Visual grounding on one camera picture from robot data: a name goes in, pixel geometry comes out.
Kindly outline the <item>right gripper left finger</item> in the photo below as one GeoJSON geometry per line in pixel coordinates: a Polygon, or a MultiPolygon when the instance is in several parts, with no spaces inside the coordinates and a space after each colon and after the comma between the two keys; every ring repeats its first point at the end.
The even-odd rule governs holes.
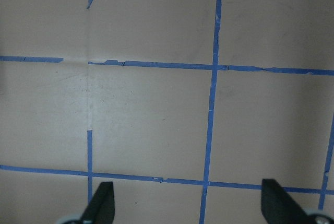
{"type": "Polygon", "coordinates": [[[113,182],[101,182],[80,217],[80,223],[112,224],[115,217],[113,182]]]}

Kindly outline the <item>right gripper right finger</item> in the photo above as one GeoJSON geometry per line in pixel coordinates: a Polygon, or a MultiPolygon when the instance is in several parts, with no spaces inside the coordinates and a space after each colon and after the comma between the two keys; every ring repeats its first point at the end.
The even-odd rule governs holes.
{"type": "Polygon", "coordinates": [[[261,213],[269,224],[316,223],[275,179],[262,180],[261,213]]]}

